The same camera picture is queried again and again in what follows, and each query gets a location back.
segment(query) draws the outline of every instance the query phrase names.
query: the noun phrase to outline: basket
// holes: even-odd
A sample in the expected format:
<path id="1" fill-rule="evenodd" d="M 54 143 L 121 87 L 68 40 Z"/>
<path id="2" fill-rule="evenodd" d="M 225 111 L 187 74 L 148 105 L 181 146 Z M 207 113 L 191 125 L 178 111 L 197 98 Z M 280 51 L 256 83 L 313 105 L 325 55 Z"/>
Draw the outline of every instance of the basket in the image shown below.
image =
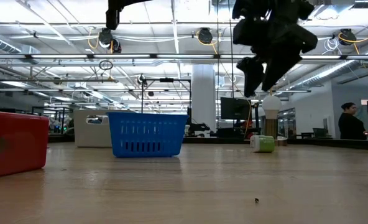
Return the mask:
<path id="1" fill-rule="evenodd" d="M 109 112 L 113 154 L 116 157 L 179 155 L 187 115 Z"/>

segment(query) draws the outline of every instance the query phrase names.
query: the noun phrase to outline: red plastic bin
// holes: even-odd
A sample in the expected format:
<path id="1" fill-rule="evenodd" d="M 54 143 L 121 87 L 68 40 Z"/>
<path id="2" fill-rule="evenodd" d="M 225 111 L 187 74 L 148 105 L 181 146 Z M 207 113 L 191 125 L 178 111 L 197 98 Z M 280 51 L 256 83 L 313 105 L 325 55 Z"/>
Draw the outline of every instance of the red plastic bin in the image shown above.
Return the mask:
<path id="1" fill-rule="evenodd" d="M 42 168 L 47 141 L 47 118 L 0 112 L 0 176 Z"/>

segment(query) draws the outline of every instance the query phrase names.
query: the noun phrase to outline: small container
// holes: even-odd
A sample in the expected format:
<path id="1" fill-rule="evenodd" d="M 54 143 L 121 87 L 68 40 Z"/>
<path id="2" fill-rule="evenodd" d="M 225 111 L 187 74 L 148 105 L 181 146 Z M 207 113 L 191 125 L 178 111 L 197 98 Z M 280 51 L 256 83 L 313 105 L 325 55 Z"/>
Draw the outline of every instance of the small container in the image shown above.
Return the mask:
<path id="1" fill-rule="evenodd" d="M 187 115 L 108 112 L 116 157 L 179 155 Z"/>

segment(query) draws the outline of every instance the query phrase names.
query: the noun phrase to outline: person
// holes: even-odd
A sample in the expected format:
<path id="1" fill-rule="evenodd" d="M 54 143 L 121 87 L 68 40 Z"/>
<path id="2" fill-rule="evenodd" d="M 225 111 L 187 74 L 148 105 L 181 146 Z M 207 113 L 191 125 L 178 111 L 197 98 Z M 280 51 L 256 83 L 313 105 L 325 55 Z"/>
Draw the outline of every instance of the person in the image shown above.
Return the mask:
<path id="1" fill-rule="evenodd" d="M 357 112 L 355 103 L 345 103 L 341 108 L 343 113 L 339 118 L 340 139 L 366 140 L 364 123 L 354 116 Z"/>

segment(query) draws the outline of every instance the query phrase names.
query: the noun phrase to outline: column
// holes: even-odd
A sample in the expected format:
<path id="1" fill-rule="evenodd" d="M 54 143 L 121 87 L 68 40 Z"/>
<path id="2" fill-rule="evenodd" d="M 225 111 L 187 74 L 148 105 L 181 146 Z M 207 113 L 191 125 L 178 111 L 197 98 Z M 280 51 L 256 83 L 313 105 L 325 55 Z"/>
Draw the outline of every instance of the column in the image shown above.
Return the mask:
<path id="1" fill-rule="evenodd" d="M 192 122 L 216 132 L 216 91 L 213 65 L 192 65 Z"/>

